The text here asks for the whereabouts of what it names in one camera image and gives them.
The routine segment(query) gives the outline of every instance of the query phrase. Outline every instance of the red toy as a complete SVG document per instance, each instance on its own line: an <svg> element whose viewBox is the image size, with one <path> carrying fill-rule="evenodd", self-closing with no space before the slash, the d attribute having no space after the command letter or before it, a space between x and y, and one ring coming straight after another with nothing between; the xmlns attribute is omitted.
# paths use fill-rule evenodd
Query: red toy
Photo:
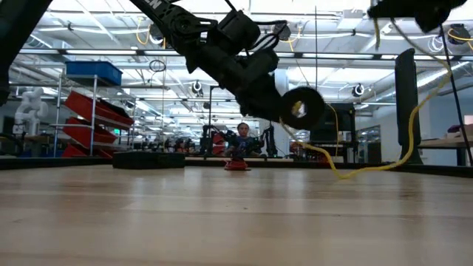
<svg viewBox="0 0 473 266"><path fill-rule="evenodd" d="M242 158L231 158L227 161L225 165L225 170L227 171L250 171L248 165L245 163L245 160Z"/></svg>

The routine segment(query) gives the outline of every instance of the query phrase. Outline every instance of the wooden table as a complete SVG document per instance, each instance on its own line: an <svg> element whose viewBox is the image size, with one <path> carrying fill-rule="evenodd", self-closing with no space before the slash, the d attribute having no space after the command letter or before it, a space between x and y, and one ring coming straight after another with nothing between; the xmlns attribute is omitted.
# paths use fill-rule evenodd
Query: wooden table
<svg viewBox="0 0 473 266"><path fill-rule="evenodd" d="M473 147L473 136L467 137L470 147ZM419 149L446 149L457 151L457 166L466 166L466 145L463 137L422 140Z"/></svg>
<svg viewBox="0 0 473 266"><path fill-rule="evenodd" d="M473 265L473 179L111 166L0 172L0 265Z"/></svg>

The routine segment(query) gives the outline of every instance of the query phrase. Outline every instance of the black stand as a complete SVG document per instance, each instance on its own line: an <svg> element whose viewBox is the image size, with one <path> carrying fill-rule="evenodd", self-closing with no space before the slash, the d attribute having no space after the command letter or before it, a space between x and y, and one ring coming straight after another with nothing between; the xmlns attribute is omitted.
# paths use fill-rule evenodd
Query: black stand
<svg viewBox="0 0 473 266"><path fill-rule="evenodd" d="M401 145L401 158L409 150L409 118L418 105L417 72L414 62L414 49L401 53L395 60L396 112L398 115L398 142ZM414 150L406 163L423 164L418 146L421 144L419 114L414 119Z"/></svg>

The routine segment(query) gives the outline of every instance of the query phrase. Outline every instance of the blue container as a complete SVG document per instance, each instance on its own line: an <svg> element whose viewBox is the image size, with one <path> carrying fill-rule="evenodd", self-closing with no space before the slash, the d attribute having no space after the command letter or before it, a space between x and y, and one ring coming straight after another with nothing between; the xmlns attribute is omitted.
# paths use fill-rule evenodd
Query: blue container
<svg viewBox="0 0 473 266"><path fill-rule="evenodd" d="M66 76L82 85L93 86L94 76L99 77L99 86L121 86L123 73L106 61L67 61Z"/></svg>

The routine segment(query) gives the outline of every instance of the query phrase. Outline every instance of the black monitor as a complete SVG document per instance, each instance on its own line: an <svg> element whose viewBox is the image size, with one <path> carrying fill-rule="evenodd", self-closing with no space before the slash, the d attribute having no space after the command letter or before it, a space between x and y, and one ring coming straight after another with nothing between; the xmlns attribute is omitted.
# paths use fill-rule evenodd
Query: black monitor
<svg viewBox="0 0 473 266"><path fill-rule="evenodd" d="M353 103L331 103L338 118L339 132L355 131L355 107ZM310 130L310 141L337 141L336 117L334 111L325 106L319 122Z"/></svg>

